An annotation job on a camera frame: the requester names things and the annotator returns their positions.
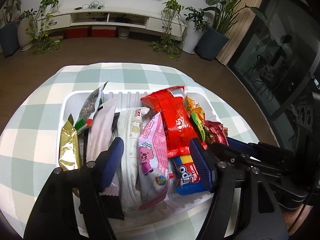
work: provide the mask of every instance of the barcode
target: barcode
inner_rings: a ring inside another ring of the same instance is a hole
[[[169,91],[171,92],[171,94],[175,98],[177,98],[177,97],[184,98],[184,89],[183,88],[173,88],[173,89],[169,89]]]

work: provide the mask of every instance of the dark gray planter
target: dark gray planter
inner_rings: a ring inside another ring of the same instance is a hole
[[[196,53],[200,58],[213,60],[228,40],[227,37],[216,32],[214,29],[207,28],[198,42]]]
[[[0,29],[0,43],[4,57],[13,55],[20,48],[16,21],[10,22]]]

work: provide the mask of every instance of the metal screw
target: metal screw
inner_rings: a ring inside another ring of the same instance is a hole
[[[62,168],[57,167],[57,168],[55,168],[55,169],[53,170],[53,173],[59,174],[61,171],[62,171]]]
[[[259,169],[256,167],[253,167],[251,170],[254,174],[258,174],[260,172]]]
[[[225,162],[218,162],[218,166],[220,168],[225,168],[227,166],[227,164]]]
[[[96,163],[94,161],[89,161],[89,162],[87,162],[86,165],[88,168],[93,168],[96,165]]]

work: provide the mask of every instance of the glass sliding door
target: glass sliding door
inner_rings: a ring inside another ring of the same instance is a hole
[[[268,20],[255,18],[228,66],[262,109],[279,145],[294,150],[294,98],[319,92],[310,68],[320,51],[320,25],[297,0],[263,0],[260,9]]]

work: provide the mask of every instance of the pink cartoon beaver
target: pink cartoon beaver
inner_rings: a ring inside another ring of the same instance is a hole
[[[146,176],[148,173],[153,172],[150,166],[150,160],[154,158],[151,143],[144,142],[138,149],[138,160],[141,165],[142,173]]]

